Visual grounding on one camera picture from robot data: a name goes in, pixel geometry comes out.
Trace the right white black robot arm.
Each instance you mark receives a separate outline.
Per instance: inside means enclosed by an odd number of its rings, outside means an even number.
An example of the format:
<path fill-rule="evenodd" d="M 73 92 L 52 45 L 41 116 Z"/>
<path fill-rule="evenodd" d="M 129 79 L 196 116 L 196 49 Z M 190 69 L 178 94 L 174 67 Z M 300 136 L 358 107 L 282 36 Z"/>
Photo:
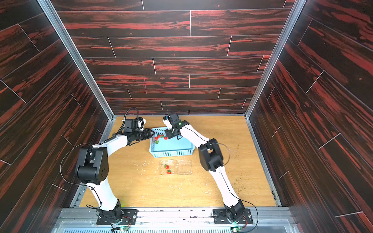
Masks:
<path fill-rule="evenodd" d="M 204 137 L 187 121 L 182 121 L 177 114 L 163 117 L 163 122 L 167 127 L 165 133 L 168 138 L 186 138 L 198 149 L 201 166 L 211 174 L 221 193 L 227 219 L 230 222 L 239 221 L 245 207 L 228 179 L 217 140 Z"/>

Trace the clear plastic clamshell container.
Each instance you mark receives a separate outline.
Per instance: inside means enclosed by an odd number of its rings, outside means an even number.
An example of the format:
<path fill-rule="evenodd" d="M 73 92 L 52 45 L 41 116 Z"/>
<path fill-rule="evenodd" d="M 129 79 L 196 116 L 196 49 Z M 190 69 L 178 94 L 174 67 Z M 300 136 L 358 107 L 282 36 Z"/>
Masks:
<path fill-rule="evenodd" d="M 168 164 L 171 167 L 172 174 L 175 175 L 191 175 L 192 162 L 190 160 L 161 160 L 159 162 L 159 174 L 167 175 L 165 173 L 164 165 Z"/>

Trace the strawberries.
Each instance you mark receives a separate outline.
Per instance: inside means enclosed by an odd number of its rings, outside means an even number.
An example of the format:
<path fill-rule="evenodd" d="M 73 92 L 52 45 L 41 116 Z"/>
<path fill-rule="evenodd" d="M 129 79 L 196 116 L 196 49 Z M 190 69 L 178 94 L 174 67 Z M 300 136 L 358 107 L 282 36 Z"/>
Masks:
<path fill-rule="evenodd" d="M 168 164 L 164 165 L 165 173 L 172 174 L 171 167 Z"/>
<path fill-rule="evenodd" d="M 159 144 L 160 141 L 162 141 L 162 140 L 168 140 L 168 137 L 165 136 L 164 134 L 157 135 L 157 136 L 155 136 L 155 138 L 154 138 L 154 143 L 155 143 L 155 144 Z"/>

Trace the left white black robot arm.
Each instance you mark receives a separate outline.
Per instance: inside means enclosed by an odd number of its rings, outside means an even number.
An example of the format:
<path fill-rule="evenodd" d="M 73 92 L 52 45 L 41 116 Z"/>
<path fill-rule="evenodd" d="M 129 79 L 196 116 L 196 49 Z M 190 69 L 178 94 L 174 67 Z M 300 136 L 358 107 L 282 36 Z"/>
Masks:
<path fill-rule="evenodd" d="M 86 184 L 98 202 L 99 219 L 119 224 L 124 213 L 119 199 L 113 194 L 108 182 L 111 154 L 133 142 L 151 139 L 155 132 L 149 128 L 131 133 L 113 134 L 101 144 L 83 146 L 75 168 L 75 175 L 81 183 Z"/>

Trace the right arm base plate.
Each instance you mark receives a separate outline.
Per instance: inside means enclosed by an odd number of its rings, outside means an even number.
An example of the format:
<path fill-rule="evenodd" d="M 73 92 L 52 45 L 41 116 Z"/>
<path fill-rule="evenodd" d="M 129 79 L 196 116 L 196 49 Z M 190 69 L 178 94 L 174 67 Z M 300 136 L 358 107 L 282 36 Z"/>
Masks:
<path fill-rule="evenodd" d="M 215 224 L 253 224 L 253 217 L 249 209 L 228 210 L 225 208 L 213 209 L 210 215 Z"/>

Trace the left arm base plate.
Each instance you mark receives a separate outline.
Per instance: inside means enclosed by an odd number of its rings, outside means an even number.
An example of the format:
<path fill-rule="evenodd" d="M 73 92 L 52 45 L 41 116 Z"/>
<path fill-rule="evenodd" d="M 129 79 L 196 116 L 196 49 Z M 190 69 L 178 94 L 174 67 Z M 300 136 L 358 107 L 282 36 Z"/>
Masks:
<path fill-rule="evenodd" d="M 135 225 L 138 217 L 137 209 L 121 209 L 112 211 L 98 210 L 97 225 Z"/>

